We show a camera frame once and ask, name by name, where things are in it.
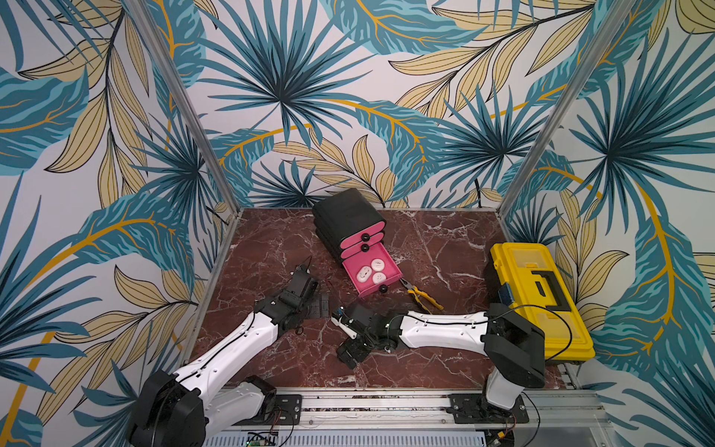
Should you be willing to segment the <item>white oval earphone case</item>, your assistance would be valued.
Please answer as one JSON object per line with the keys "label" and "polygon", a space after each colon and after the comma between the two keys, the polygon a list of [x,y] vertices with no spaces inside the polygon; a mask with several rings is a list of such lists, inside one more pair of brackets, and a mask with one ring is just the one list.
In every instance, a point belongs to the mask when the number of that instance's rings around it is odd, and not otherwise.
{"label": "white oval earphone case", "polygon": [[372,276],[372,268],[370,266],[363,266],[359,273],[356,275],[358,282],[364,283]]}

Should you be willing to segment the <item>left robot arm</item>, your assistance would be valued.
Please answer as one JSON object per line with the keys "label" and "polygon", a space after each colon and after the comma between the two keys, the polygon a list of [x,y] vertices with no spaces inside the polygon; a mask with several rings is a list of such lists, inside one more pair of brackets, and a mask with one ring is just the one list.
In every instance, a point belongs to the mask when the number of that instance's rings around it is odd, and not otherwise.
{"label": "left robot arm", "polygon": [[155,372],[132,407],[125,438],[132,446],[201,446],[237,422],[271,415],[276,390],[251,376],[234,389],[226,383],[288,331],[299,329],[320,290],[307,263],[278,292],[216,346],[175,372]]}

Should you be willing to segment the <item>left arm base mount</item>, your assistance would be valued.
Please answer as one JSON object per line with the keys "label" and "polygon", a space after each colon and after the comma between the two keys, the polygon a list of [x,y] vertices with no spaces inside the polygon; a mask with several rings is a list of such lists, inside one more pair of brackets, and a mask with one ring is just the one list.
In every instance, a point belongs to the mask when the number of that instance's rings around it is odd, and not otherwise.
{"label": "left arm base mount", "polygon": [[300,422],[302,408],[302,395],[277,394],[264,401],[257,415],[234,422],[233,427],[293,426]]}

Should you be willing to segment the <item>black drawer cabinet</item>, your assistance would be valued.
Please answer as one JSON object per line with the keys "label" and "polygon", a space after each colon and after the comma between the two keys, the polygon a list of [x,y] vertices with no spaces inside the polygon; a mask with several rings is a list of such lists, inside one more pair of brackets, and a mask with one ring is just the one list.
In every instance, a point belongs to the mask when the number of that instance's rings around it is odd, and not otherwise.
{"label": "black drawer cabinet", "polygon": [[311,212],[318,238],[338,264],[340,241],[369,225],[385,221],[372,204],[356,188],[344,190],[317,203]]}

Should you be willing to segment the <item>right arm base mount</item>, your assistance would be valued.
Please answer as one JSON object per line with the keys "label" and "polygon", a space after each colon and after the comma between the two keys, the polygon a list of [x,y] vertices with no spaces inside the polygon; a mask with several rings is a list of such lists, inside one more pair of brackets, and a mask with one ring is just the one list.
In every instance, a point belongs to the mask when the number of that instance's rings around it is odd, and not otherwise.
{"label": "right arm base mount", "polygon": [[480,393],[455,393],[448,396],[446,410],[455,424],[526,424],[530,421],[522,396],[511,409],[505,410],[489,404]]}

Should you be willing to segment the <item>white round earphone case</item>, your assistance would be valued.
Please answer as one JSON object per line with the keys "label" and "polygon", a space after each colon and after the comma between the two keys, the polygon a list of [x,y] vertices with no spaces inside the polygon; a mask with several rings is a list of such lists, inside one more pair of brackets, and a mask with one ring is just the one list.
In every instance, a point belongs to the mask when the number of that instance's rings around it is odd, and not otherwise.
{"label": "white round earphone case", "polygon": [[382,271],[385,268],[385,262],[382,259],[374,259],[371,266],[374,271]]}
{"label": "white round earphone case", "polygon": [[387,276],[382,272],[374,273],[372,276],[372,282],[374,284],[382,284],[387,280]]}

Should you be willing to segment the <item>pink drawer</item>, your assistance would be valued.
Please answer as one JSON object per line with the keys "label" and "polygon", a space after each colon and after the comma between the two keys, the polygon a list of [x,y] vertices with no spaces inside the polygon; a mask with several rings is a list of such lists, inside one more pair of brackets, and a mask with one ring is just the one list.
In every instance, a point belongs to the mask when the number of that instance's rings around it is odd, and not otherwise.
{"label": "pink drawer", "polygon": [[374,245],[384,237],[385,221],[379,221],[373,225],[369,225],[363,229],[359,229],[353,235],[343,238],[340,241],[339,248],[343,251],[361,245]]}
{"label": "pink drawer", "polygon": [[368,240],[363,240],[362,238],[354,245],[344,249],[340,253],[340,261],[343,262],[344,260],[355,256],[359,253],[366,253],[375,244],[379,244],[382,242],[385,234],[383,232],[376,233],[372,235]]}
{"label": "pink drawer", "polygon": [[403,273],[382,243],[372,245],[368,250],[360,249],[344,260],[342,266],[360,298],[384,292],[403,279]]}

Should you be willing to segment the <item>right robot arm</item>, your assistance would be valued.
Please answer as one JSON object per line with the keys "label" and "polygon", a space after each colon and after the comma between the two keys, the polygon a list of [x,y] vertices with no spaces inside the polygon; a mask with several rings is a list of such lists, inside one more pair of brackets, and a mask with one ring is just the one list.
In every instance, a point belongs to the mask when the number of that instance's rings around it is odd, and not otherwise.
{"label": "right robot arm", "polygon": [[372,353],[449,348],[476,353],[493,363],[482,405],[508,411],[525,389],[546,383],[546,338],[537,326],[506,305],[465,315],[395,312],[379,315],[360,304],[338,307],[331,322],[347,334],[337,357],[351,369]]}

